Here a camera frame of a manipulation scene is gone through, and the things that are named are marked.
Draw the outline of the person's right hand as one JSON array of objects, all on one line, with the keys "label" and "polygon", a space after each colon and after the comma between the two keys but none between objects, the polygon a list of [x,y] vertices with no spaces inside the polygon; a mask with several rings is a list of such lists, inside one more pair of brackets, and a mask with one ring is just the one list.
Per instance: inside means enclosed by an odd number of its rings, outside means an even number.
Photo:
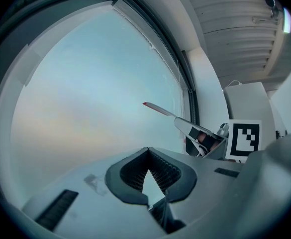
[{"label": "person's right hand", "polygon": [[197,140],[207,149],[208,152],[214,150],[221,143],[221,140],[209,136],[204,132],[199,133]]}]

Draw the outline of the white chest freezer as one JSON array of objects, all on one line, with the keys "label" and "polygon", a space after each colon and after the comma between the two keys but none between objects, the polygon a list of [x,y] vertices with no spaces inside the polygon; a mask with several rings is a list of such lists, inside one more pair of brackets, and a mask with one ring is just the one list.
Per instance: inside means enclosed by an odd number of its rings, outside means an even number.
[{"label": "white chest freezer", "polygon": [[188,35],[181,27],[190,19],[180,0],[14,0],[0,19],[1,201],[21,209],[65,174],[35,191],[22,186],[11,141],[14,111],[22,88],[53,47],[79,25],[110,10],[127,19],[163,59],[182,89],[179,116],[198,122],[194,76],[186,54]]}]

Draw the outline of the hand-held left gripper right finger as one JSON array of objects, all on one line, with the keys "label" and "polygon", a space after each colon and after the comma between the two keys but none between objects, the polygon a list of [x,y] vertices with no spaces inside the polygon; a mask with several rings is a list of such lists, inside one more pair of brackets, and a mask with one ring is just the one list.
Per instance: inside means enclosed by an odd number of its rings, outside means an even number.
[{"label": "hand-held left gripper right finger", "polygon": [[250,165],[147,151],[149,170],[164,197],[149,211],[150,235],[189,235],[212,221],[213,210],[227,217],[235,201],[247,195]]}]

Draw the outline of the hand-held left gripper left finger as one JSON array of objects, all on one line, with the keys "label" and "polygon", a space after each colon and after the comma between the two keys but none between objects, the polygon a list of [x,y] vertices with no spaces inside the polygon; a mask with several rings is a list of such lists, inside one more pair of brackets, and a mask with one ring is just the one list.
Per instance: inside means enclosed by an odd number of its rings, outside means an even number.
[{"label": "hand-held left gripper left finger", "polygon": [[23,212],[53,235],[164,235],[143,183],[166,150],[145,147],[74,168],[31,197]]}]

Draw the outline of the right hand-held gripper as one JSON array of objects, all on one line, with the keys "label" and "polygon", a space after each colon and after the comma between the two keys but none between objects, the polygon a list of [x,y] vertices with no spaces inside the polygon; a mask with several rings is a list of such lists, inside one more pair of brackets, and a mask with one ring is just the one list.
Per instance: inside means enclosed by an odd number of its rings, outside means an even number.
[{"label": "right hand-held gripper", "polygon": [[260,120],[231,119],[219,130],[227,133],[228,136],[213,133],[180,117],[174,119],[174,125],[187,137],[186,153],[190,156],[198,156],[198,150],[192,141],[197,141],[202,132],[221,141],[213,151],[204,156],[205,159],[235,160],[244,163],[250,153],[262,149],[262,122]]}]

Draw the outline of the rectangular ceiling light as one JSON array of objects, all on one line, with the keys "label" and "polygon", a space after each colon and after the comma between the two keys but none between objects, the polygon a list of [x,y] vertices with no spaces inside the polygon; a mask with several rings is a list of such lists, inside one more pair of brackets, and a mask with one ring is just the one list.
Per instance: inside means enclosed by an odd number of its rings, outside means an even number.
[{"label": "rectangular ceiling light", "polygon": [[283,26],[284,33],[291,32],[291,15],[287,8],[284,7],[284,26]]}]

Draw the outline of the white squeegee with red blade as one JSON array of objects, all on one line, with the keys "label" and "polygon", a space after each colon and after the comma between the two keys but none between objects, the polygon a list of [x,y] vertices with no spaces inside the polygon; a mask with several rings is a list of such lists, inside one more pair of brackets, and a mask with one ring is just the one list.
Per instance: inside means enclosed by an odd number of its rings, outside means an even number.
[{"label": "white squeegee with red blade", "polygon": [[[166,109],[164,109],[164,108],[162,108],[162,107],[160,107],[158,105],[155,105],[153,103],[144,102],[143,105],[145,105],[145,106],[147,106],[147,107],[149,107],[149,108],[151,108],[151,109],[153,109],[153,110],[155,110],[155,111],[157,111],[157,112],[159,112],[159,113],[161,113],[161,114],[163,114],[165,116],[172,116],[172,117],[174,117],[174,119],[176,117],[178,117],[175,114],[173,114],[172,112],[169,112]],[[199,155],[205,156],[205,155],[208,154],[207,149],[202,144],[200,144],[199,141],[192,141],[192,142],[195,145],[195,147],[197,148]]]}]

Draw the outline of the frosted window glass pane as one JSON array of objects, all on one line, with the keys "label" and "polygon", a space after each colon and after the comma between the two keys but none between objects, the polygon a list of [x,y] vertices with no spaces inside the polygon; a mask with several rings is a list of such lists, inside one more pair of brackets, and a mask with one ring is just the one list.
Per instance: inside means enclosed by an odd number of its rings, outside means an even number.
[{"label": "frosted window glass pane", "polygon": [[171,117],[182,89],[146,38],[114,10],[79,25],[46,55],[22,88],[11,141],[18,180],[28,191],[68,170],[139,147],[181,152]]}]

